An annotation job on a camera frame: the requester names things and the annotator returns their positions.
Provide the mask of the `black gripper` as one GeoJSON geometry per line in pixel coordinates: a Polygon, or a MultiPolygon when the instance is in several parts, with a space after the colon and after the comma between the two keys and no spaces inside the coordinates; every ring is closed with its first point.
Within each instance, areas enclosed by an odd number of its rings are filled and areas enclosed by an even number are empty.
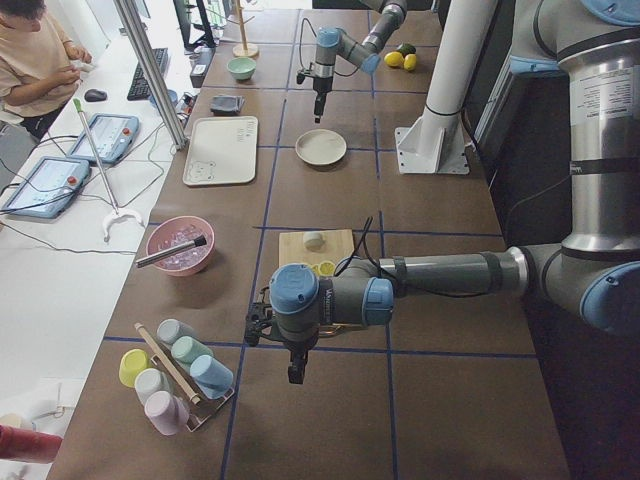
{"type": "Polygon", "coordinates": [[[332,91],[332,77],[315,77],[313,89],[316,92],[314,102],[314,122],[320,123],[324,115],[325,96],[332,91]]]}
{"type": "Polygon", "coordinates": [[[305,361],[309,351],[316,345],[316,333],[312,333],[302,340],[284,340],[285,347],[290,352],[290,363],[287,369],[288,381],[291,384],[303,384],[305,377],[305,361]]]}

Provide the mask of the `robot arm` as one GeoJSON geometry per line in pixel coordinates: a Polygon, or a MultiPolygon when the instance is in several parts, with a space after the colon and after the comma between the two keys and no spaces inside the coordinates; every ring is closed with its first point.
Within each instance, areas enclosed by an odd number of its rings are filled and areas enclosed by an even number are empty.
{"type": "Polygon", "coordinates": [[[314,61],[297,74],[299,83],[306,77],[313,79],[313,90],[316,92],[313,115],[316,124],[320,123],[327,95],[333,90],[336,58],[341,57],[357,70],[373,75],[381,61],[379,53],[404,23],[408,12],[406,1],[362,1],[362,4],[380,14],[369,34],[362,41],[357,41],[342,28],[320,28],[316,36],[314,61]]]}
{"type": "MultiPolygon", "coordinates": [[[[361,1],[381,13],[358,43],[339,28],[318,32],[316,60],[298,74],[314,79],[319,122],[336,56],[373,73],[377,55],[405,19],[404,1],[361,1]]],[[[423,114],[397,128],[400,173],[452,172],[461,166],[459,112],[498,1],[451,1],[423,114]]],[[[586,323],[618,335],[639,334],[639,1],[516,1],[514,74],[569,76],[572,230],[560,244],[505,252],[338,263],[318,278],[301,263],[272,275],[266,320],[273,341],[290,351],[288,379],[302,384],[308,352],[322,327],[389,323],[394,297],[407,288],[479,296],[539,292],[586,323]]]]}

